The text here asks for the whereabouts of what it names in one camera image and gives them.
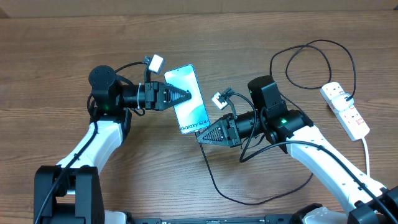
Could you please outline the Samsung Galaxy smartphone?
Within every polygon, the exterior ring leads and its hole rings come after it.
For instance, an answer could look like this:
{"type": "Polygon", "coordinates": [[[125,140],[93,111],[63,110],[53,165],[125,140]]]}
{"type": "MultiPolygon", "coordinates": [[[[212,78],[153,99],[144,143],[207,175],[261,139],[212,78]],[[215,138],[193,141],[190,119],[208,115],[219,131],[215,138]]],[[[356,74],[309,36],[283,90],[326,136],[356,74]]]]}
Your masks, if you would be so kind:
{"type": "Polygon", "coordinates": [[[192,64],[169,70],[164,73],[165,81],[178,89],[191,94],[187,101],[174,106],[178,126],[182,134],[207,128],[210,125],[195,69],[192,64]]]}

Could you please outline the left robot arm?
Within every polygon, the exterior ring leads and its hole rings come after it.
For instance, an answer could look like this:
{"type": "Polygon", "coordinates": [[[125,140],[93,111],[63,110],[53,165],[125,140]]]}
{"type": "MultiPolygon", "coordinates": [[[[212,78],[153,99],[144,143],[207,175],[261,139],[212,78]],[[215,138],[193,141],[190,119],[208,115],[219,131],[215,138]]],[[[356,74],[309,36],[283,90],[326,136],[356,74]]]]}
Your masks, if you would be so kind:
{"type": "Polygon", "coordinates": [[[76,148],[54,166],[41,166],[34,178],[34,223],[133,223],[129,212],[104,207],[100,172],[126,140],[132,114],[162,111],[191,99],[188,90],[153,82],[158,68],[147,67],[144,84],[118,75],[107,65],[88,77],[89,129],[76,148]]]}

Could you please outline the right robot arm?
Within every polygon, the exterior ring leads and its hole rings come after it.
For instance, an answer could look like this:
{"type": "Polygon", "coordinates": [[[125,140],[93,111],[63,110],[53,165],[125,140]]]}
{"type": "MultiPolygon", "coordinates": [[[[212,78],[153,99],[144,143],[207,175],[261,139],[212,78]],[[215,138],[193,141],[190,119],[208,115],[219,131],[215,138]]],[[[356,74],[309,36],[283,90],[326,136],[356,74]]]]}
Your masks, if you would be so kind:
{"type": "Polygon", "coordinates": [[[197,135],[200,144],[235,147],[264,134],[266,146],[240,162],[273,147],[301,162],[332,193],[344,210],[347,223],[397,223],[397,189],[388,189],[354,166],[299,110],[288,110],[276,82],[261,76],[248,83],[253,110],[226,114],[197,135]]]}

